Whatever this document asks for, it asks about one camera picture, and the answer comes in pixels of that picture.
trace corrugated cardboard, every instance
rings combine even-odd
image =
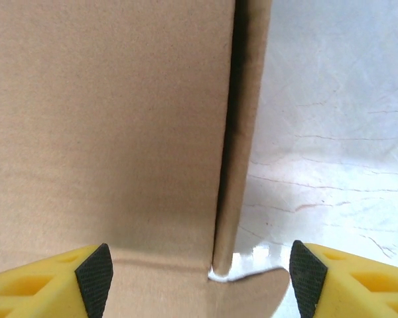
[[[284,270],[207,279],[232,253],[269,16],[240,2],[234,107],[234,1],[0,1],[0,271],[107,242],[105,317],[275,310]]]

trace black rubber tip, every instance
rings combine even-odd
[[[327,267],[299,240],[294,241],[289,262],[292,285],[301,318],[312,318],[323,289]]]
[[[76,270],[88,318],[101,318],[111,287],[113,266],[107,244],[102,244]]]

